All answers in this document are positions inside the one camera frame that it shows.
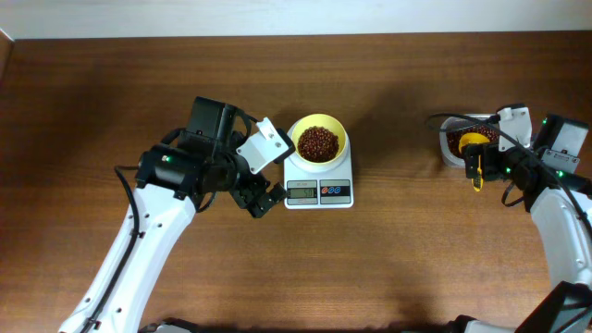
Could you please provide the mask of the yellow measuring scoop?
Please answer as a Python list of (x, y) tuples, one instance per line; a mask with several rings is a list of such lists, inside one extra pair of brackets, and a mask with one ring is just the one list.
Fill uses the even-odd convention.
[(459, 152), (462, 154), (465, 175), (471, 180), (473, 189), (480, 192), (483, 188), (483, 170), (481, 167), (483, 147), (490, 143), (485, 135), (469, 132), (463, 134), (459, 141)]

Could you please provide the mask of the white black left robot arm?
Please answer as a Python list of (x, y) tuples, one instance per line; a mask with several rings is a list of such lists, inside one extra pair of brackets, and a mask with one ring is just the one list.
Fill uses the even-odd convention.
[(129, 208), (99, 272), (62, 332), (135, 332), (172, 248), (220, 192), (254, 218), (287, 192), (262, 171), (295, 151), (268, 118), (197, 97), (189, 123), (142, 153), (135, 183), (122, 183)]

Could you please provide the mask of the red adzuki beans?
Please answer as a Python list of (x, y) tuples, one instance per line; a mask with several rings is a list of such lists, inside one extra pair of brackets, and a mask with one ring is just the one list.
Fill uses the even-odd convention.
[(461, 138), (464, 134), (468, 134), (468, 133), (477, 133), (480, 134), (482, 136), (485, 136), (490, 142), (497, 142), (499, 140), (499, 134), (495, 131), (495, 130), (491, 130), (487, 127), (483, 127), (483, 126), (475, 126), (475, 127), (471, 127), (468, 129), (460, 129), (460, 130), (455, 130), (453, 132), (449, 132), (446, 134), (447, 137), (447, 143), (449, 146), (449, 150), (450, 152), (458, 157), (458, 158), (463, 158), (463, 155), (461, 154), (460, 151), (460, 141)]
[(306, 129), (298, 140), (299, 155), (313, 163), (325, 163), (339, 152), (339, 137), (324, 127)]

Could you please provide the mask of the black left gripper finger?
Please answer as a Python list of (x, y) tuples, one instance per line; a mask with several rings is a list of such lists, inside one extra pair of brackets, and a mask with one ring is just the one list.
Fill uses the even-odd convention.
[(287, 191), (280, 183), (276, 183), (274, 187), (268, 191), (263, 192), (253, 203), (251, 203), (247, 210), (254, 218), (263, 217), (276, 204), (280, 204), (286, 197)]
[(284, 153), (282, 153), (282, 154), (281, 154), (279, 157), (277, 157), (277, 158), (274, 160), (274, 163), (275, 163), (275, 164), (277, 164), (277, 165), (278, 165), (278, 164), (282, 164), (282, 163), (283, 163), (283, 162), (284, 162), (284, 161), (285, 161), (287, 158), (289, 158), (289, 157), (290, 157), (290, 156), (291, 156), (291, 155), (292, 155), (292, 154), (293, 154), (295, 151), (296, 151), (296, 148), (295, 148), (295, 146), (294, 146), (294, 143), (293, 143), (293, 142), (290, 142), (290, 143), (288, 144), (288, 148), (287, 148), (287, 150), (286, 150)]

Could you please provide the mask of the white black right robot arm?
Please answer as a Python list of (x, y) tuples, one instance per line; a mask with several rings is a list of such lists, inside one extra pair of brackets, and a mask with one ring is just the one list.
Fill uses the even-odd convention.
[(493, 115), (445, 115), (442, 136), (458, 142), (466, 177), (480, 191), (488, 181), (517, 188), (546, 255), (551, 293), (516, 329), (584, 332), (591, 325), (591, 181), (575, 175), (587, 124), (549, 114), (537, 135), (525, 105)]

